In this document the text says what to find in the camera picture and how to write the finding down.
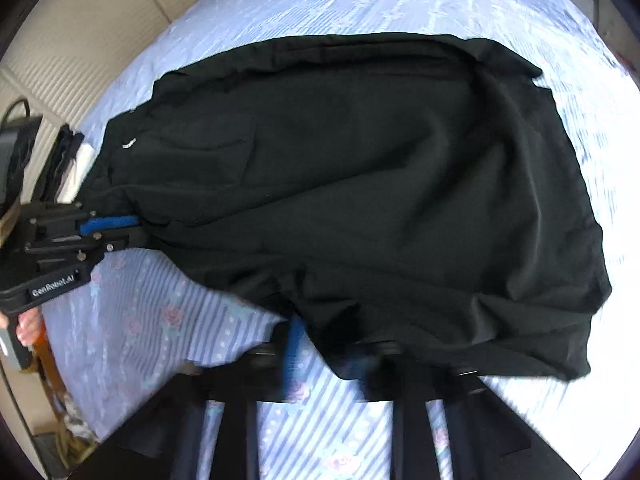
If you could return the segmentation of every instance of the black folded cloth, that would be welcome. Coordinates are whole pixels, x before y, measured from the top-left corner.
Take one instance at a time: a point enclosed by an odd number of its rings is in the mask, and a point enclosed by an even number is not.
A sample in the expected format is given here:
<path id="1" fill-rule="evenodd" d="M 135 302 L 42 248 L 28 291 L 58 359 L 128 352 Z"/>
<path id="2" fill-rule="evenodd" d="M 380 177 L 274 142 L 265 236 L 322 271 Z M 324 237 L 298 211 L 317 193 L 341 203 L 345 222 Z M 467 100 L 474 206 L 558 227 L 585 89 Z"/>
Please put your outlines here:
<path id="1" fill-rule="evenodd" d="M 346 348 L 392 340 L 435 365 L 577 378 L 610 284 L 541 74 L 484 39 L 250 44 L 111 120 L 80 200 L 139 215 L 196 282 L 299 313 L 343 377 Z"/>

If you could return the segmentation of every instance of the mattress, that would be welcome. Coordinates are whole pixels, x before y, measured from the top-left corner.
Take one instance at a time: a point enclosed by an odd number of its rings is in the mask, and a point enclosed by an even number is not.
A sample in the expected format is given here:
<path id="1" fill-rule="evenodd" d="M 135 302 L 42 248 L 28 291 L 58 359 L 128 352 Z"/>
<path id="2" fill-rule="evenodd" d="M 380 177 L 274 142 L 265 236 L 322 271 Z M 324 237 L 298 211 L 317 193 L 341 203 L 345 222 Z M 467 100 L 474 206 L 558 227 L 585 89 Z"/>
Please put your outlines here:
<path id="1" fill-rule="evenodd" d="M 81 131 L 99 150 L 107 121 L 151 96 L 163 73 L 217 52 L 277 36 L 403 31 L 484 37 L 541 67 L 574 145 L 613 285 L 594 318 L 593 371 L 572 383 L 486 378 L 578 472 L 602 480 L 640 428 L 634 278 L 635 158 L 640 94 L 569 0 L 201 0 L 120 75 Z M 233 360 L 266 339 L 272 314 L 191 283 L 159 253 L 109 254 L 90 285 L 44 306 L 60 373 L 89 424 L 104 438 L 181 360 Z M 389 403 L 362 403 L 357 385 L 333 376 L 307 342 L 297 402 L 260 409 L 263 479 L 387 478 Z M 223 407 L 211 403 L 202 477 Z M 441 472 L 450 478 L 442 407 L 430 404 Z"/>

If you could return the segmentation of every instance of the black garment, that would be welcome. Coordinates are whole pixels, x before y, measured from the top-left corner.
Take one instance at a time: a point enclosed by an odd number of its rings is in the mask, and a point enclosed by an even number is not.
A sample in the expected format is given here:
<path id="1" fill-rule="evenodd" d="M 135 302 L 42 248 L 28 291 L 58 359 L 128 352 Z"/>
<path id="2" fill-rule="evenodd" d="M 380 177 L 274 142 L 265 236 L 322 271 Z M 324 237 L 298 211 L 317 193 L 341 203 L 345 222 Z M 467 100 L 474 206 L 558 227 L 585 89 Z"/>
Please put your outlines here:
<path id="1" fill-rule="evenodd" d="M 80 198 L 140 215 L 195 281 L 297 311 L 325 355 L 392 339 L 479 374 L 576 378 L 610 285 L 541 74 L 452 36 L 236 48 L 110 121 Z"/>

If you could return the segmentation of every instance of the black cable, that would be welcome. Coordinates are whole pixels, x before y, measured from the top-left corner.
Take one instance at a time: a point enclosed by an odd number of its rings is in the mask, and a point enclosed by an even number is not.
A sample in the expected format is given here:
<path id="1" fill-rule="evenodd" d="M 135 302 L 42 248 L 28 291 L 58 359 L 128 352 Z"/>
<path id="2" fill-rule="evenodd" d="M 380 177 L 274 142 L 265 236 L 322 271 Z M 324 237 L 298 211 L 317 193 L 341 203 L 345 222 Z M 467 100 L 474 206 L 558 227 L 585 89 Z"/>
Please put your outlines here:
<path id="1" fill-rule="evenodd" d="M 4 363 L 2 362 L 2 360 L 0 360 L 0 376 L 2 377 L 2 382 L 4 383 L 4 386 L 6 387 L 7 392 L 9 393 L 9 398 L 11 399 L 11 402 L 12 402 L 14 408 L 15 408 L 15 411 L 18 412 L 18 417 L 20 418 L 20 422 L 22 423 L 24 431 L 26 431 L 27 435 L 29 436 L 29 441 L 31 442 L 31 446 L 33 446 L 33 449 L 36 452 L 36 456 L 38 457 L 38 460 L 40 461 L 40 465 L 42 466 L 42 470 L 44 471 L 44 474 L 46 475 L 45 478 L 46 478 L 46 480 L 52 480 L 51 475 L 49 474 L 49 471 L 47 471 L 46 463 L 42 459 L 42 455 L 40 454 L 40 450 L 38 450 L 38 446 L 36 445 L 36 441 L 35 441 L 33 435 L 31 434 L 31 431 L 29 430 L 29 425 L 27 424 L 27 421 L 25 420 L 24 415 L 22 414 L 22 410 L 20 409 L 20 406 L 18 405 L 18 400 L 15 398 L 14 391 L 12 390 L 11 385 L 9 384 L 9 378 L 6 376 L 6 372 L 4 371 Z"/>
<path id="2" fill-rule="evenodd" d="M 6 126 L 6 124 L 9 122 L 9 116 L 11 115 L 11 113 L 19 106 L 22 105 L 24 106 L 24 112 L 25 112 L 25 117 L 29 118 L 31 117 L 31 107 L 29 106 L 29 102 L 27 101 L 27 99 L 25 97 L 21 97 L 18 100 L 16 100 L 15 102 L 13 102 L 6 110 L 6 112 L 4 113 L 4 116 L 2 116 L 2 120 L 0 121 L 0 132 L 2 131 L 2 129 Z"/>

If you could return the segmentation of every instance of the black fabric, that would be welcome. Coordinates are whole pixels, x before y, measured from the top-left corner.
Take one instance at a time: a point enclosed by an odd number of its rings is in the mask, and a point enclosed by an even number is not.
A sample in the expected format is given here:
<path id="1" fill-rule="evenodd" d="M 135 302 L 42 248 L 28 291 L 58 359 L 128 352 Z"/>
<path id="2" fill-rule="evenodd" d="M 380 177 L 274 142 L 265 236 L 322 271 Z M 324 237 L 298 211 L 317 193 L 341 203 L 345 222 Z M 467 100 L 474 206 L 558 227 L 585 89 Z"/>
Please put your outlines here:
<path id="1" fill-rule="evenodd" d="M 80 199 L 140 215 L 195 281 L 297 311 L 325 354 L 394 340 L 479 374 L 576 378 L 610 285 L 541 73 L 453 36 L 243 46 L 110 121 Z"/>

